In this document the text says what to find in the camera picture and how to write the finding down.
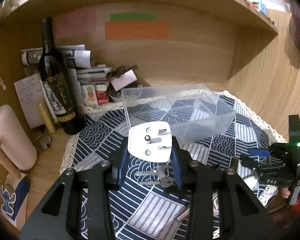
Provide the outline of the person's right hand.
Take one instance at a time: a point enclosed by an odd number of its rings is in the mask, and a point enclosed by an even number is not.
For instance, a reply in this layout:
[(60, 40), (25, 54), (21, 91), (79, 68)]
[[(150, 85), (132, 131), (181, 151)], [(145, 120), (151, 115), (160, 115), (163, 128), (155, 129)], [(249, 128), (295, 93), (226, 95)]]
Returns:
[(282, 187), (281, 188), (281, 195), (283, 198), (288, 199), (290, 196), (290, 190), (287, 187)]

